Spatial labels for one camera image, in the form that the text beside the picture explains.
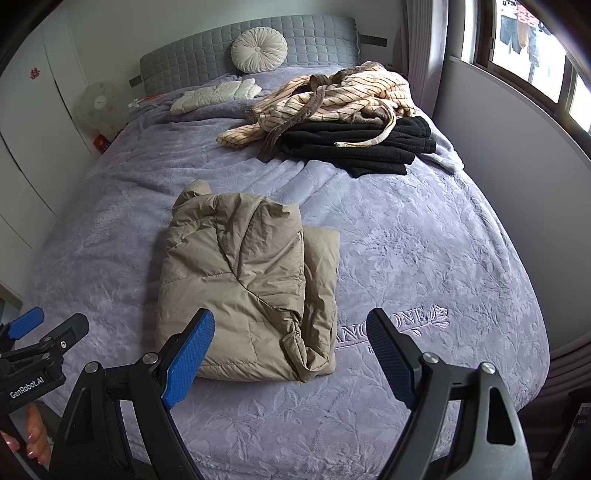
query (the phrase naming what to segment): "screw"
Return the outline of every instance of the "screw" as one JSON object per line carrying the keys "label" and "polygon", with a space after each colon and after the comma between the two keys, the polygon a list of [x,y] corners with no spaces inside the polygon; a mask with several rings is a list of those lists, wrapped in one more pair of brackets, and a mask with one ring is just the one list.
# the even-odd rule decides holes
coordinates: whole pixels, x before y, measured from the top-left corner
{"label": "screw", "polygon": [[439,357],[431,352],[425,352],[423,354],[423,360],[425,360],[428,364],[436,364],[439,361]]}
{"label": "screw", "polygon": [[99,364],[96,362],[90,362],[90,363],[86,364],[86,366],[84,367],[84,371],[87,374],[93,374],[98,369],[99,369]]}
{"label": "screw", "polygon": [[480,364],[480,368],[485,371],[487,374],[493,374],[496,372],[496,367],[490,362],[482,362]]}
{"label": "screw", "polygon": [[154,365],[158,361],[158,354],[154,352],[146,353],[142,357],[142,362],[146,365]]}

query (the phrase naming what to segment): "folded jacket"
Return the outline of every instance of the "folded jacket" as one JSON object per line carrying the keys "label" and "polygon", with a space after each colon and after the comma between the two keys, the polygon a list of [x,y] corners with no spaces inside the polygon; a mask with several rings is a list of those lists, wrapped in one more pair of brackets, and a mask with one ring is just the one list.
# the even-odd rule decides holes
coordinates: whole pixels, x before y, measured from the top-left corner
{"label": "folded jacket", "polygon": [[305,122],[286,130],[277,147],[291,157],[322,160],[346,170],[357,178],[368,173],[406,175],[416,154],[434,153],[437,144],[431,129],[419,116],[398,119],[394,130],[378,145],[335,147],[336,142],[359,142],[375,138],[380,130],[370,124]]}
{"label": "folded jacket", "polygon": [[297,204],[214,194],[203,180],[174,204],[166,232],[156,343],[200,308],[215,335],[199,376],[307,381],[335,370],[339,233],[303,226]]}
{"label": "folded jacket", "polygon": [[255,79],[224,82],[212,87],[201,87],[196,90],[188,90],[183,93],[170,107],[170,113],[178,115],[187,113],[196,108],[230,100],[249,100],[261,91],[261,87],[255,85]]}

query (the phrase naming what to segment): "human hand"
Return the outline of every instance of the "human hand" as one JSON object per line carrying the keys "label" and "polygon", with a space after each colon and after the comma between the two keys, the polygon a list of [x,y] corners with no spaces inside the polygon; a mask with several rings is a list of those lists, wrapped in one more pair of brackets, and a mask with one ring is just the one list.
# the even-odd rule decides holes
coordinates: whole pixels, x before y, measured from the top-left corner
{"label": "human hand", "polygon": [[[20,448],[15,438],[4,432],[0,433],[2,433],[4,441],[13,452],[16,452]],[[38,463],[47,463],[51,456],[47,430],[45,425],[43,425],[39,410],[33,403],[30,403],[27,407],[27,435],[27,456],[29,458],[37,458]]]}

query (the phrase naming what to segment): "red item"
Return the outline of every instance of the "red item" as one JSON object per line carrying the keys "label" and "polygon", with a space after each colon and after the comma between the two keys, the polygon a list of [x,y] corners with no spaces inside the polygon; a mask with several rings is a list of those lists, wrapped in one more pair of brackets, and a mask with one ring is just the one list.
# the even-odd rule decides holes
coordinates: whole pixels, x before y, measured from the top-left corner
{"label": "red item", "polygon": [[104,135],[98,135],[94,140],[93,143],[95,145],[95,147],[101,152],[101,153],[105,153],[107,151],[107,148],[109,148],[109,146],[111,145],[111,142],[109,142]]}
{"label": "red item", "polygon": [[144,97],[142,100],[145,102],[147,100],[152,100],[154,98],[162,97],[162,95],[166,95],[166,94],[165,93],[159,93],[158,95],[154,95],[154,96],[151,96],[151,97]]}
{"label": "red item", "polygon": [[540,23],[540,20],[530,14],[529,10],[521,4],[517,5],[517,20],[534,28]]}

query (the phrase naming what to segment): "window frame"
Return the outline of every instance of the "window frame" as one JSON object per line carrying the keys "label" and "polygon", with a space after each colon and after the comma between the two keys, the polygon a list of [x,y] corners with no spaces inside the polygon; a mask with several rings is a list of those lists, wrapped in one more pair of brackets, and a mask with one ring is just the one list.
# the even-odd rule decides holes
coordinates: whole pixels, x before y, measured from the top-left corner
{"label": "window frame", "polygon": [[[519,0],[519,2],[536,15],[536,12],[530,9],[527,0]],[[569,59],[568,53],[564,58],[564,74],[560,96],[558,102],[554,102],[527,80],[492,62],[496,41],[496,0],[478,0],[477,3],[476,47],[473,64],[511,85],[515,90],[539,106],[571,136],[591,159],[591,134],[585,131],[569,113],[573,103],[576,70]],[[540,21],[546,25],[543,18],[540,18]]]}

